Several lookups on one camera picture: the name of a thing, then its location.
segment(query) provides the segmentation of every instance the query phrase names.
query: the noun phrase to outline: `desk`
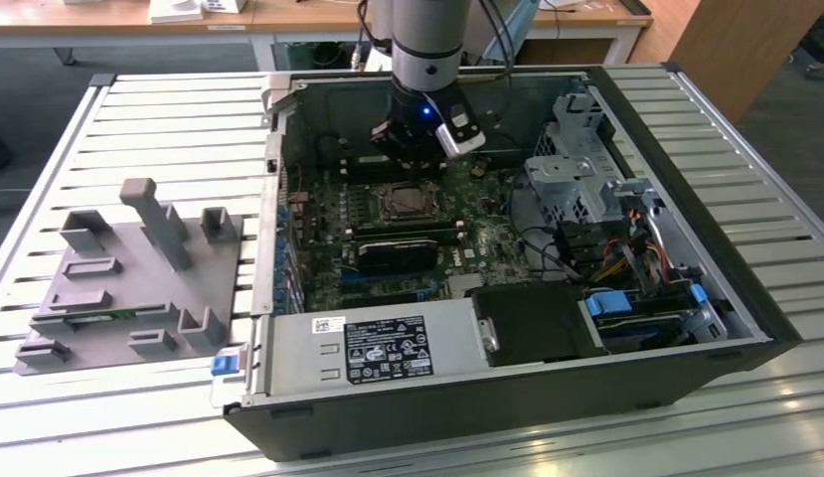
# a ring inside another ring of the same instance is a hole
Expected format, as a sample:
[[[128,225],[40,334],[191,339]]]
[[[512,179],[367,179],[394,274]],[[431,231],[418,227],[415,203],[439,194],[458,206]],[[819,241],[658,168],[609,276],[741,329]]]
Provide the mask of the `desk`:
[[[0,0],[0,48],[248,44],[255,5],[248,2],[237,15],[204,12],[199,21],[151,25],[148,0],[77,5],[61,0]]]
[[[730,121],[775,75],[824,0],[642,0],[654,23],[630,61],[679,64]]]
[[[528,38],[610,39],[605,63],[625,63],[650,17],[633,16],[617,0],[594,0],[602,8],[555,16],[538,12]],[[354,41],[354,5],[331,0],[249,0],[237,15],[204,13],[195,22],[149,25],[147,0],[103,0],[64,5],[61,0],[0,2],[0,48],[72,48],[135,45],[252,45],[260,71],[276,65],[272,45]]]
[[[97,204],[108,221],[135,221],[115,194],[137,170],[181,218],[209,206],[248,216],[231,344],[249,337],[261,75],[119,76],[112,86],[88,88],[0,248],[0,474],[824,475],[824,225],[685,76],[657,67],[606,71],[689,183],[711,192],[710,212],[803,344],[666,407],[291,464],[264,459],[211,407],[207,359],[13,375],[32,306],[65,247],[55,230],[67,208]],[[243,121],[220,129],[220,116]],[[112,193],[108,204],[103,193]]]

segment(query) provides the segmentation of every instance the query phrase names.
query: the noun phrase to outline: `metal frame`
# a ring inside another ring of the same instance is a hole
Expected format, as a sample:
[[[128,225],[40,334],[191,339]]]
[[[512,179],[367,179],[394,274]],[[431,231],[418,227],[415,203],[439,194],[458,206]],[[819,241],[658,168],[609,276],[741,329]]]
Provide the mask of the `metal frame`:
[[[101,104],[104,92],[105,89],[99,87],[88,87],[87,91],[84,92],[81,102],[79,103],[76,112],[69,118],[69,124],[67,125],[67,129],[64,129],[64,134],[61,134],[61,138],[57,141],[52,156],[49,157],[49,160],[43,167],[40,178],[35,183],[35,187],[32,188],[28,199],[25,200],[25,204],[18,211],[16,220],[13,221],[13,225],[10,226],[10,230],[8,231],[4,241],[1,242],[0,283],[1,277],[10,265],[13,256],[21,248],[25,234],[30,231],[32,219],[35,217],[37,209],[40,208],[45,200],[49,188],[55,183],[55,178],[60,173],[64,160],[67,159],[69,151],[72,150],[73,142],[79,137],[83,126],[89,122],[91,117],[96,112],[95,104]]]

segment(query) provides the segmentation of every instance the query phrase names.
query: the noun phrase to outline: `yellow wire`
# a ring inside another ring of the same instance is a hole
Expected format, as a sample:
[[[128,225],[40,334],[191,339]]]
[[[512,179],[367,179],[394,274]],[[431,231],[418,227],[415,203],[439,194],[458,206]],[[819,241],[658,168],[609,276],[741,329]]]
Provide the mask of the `yellow wire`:
[[[611,265],[609,267],[607,270],[605,270],[595,278],[591,279],[591,281],[599,281],[602,280],[606,276],[611,275],[613,273],[617,273],[621,268],[623,267],[623,265],[626,264],[626,258],[621,258],[614,265]]]

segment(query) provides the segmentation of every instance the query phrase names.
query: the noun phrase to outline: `blue latch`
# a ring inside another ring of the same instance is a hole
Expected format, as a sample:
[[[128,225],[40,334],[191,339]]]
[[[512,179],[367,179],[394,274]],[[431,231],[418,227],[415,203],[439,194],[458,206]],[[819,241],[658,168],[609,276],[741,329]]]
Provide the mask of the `blue latch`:
[[[584,306],[587,306],[587,312],[591,316],[633,311],[626,293],[617,290],[594,293],[584,300]]]
[[[211,376],[237,373],[237,355],[221,355],[211,358]]]
[[[694,284],[691,285],[691,295],[694,296],[694,299],[698,300],[698,303],[706,303],[706,300],[709,300],[709,297],[706,296],[706,291],[703,290],[703,288]]]

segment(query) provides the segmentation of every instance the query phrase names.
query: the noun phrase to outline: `warning label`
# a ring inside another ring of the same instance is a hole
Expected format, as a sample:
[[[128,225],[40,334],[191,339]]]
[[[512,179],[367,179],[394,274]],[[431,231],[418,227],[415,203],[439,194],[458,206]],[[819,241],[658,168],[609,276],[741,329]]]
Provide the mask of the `warning label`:
[[[346,323],[346,380],[354,385],[434,373],[422,316]]]

